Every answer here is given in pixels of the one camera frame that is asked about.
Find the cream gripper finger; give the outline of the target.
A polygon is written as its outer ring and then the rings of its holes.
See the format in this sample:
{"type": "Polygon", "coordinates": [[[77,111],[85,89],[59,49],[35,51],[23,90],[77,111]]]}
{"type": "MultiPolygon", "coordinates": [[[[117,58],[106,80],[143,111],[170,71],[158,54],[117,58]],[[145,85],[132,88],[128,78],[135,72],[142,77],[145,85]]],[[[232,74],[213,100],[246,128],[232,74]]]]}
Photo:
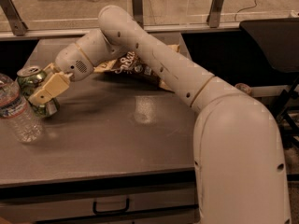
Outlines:
{"type": "Polygon", "coordinates": [[[49,74],[59,73],[60,69],[55,63],[50,63],[44,68],[44,71],[46,72],[47,75],[49,75],[49,74]]]}
{"type": "Polygon", "coordinates": [[[46,80],[28,98],[32,105],[43,105],[69,88],[70,74],[50,73],[46,80]]]}

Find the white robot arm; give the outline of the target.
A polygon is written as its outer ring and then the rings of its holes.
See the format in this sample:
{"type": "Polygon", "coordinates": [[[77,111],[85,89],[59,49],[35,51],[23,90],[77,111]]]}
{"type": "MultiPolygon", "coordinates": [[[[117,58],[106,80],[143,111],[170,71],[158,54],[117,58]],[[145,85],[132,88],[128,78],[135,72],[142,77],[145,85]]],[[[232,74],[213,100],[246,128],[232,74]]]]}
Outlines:
{"type": "Polygon", "coordinates": [[[283,145],[269,110],[148,34],[121,7],[104,7],[98,22],[47,66],[30,103],[45,104],[98,64],[132,51],[198,114],[193,159],[200,224],[292,224],[283,145]]]}

